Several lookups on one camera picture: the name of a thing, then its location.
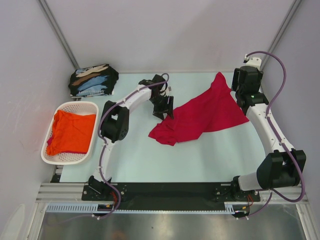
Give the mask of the red t shirt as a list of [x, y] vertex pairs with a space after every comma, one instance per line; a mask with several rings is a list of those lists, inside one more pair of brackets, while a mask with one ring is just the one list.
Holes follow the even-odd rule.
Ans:
[[173, 110], [148, 136], [174, 146], [197, 140], [203, 133], [217, 132], [249, 122], [231, 96], [225, 76], [218, 72], [209, 89]]

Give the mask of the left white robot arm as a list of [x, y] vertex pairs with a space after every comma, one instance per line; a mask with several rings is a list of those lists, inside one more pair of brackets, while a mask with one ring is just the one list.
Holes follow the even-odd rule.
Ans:
[[150, 101], [153, 116], [160, 120], [165, 116], [174, 118], [174, 97], [168, 94], [169, 79], [168, 73], [156, 74], [152, 79], [141, 80], [137, 88], [121, 100], [105, 102], [97, 129], [97, 136], [103, 141], [102, 150], [95, 173], [88, 180], [88, 187], [98, 199], [107, 199], [115, 190], [110, 183], [112, 178], [107, 176], [107, 166], [112, 148], [129, 132], [130, 114], [142, 103]]

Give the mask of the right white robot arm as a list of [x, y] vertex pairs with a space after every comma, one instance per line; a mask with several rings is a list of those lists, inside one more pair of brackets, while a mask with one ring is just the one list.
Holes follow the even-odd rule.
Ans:
[[236, 68], [233, 73], [231, 89], [236, 103], [254, 126], [265, 153], [255, 172], [234, 177], [236, 185], [230, 188], [230, 194], [237, 201], [247, 197], [249, 191], [276, 191], [303, 183], [307, 156], [303, 150], [296, 150], [280, 130], [270, 102], [260, 92], [262, 78], [263, 72], [253, 66]]

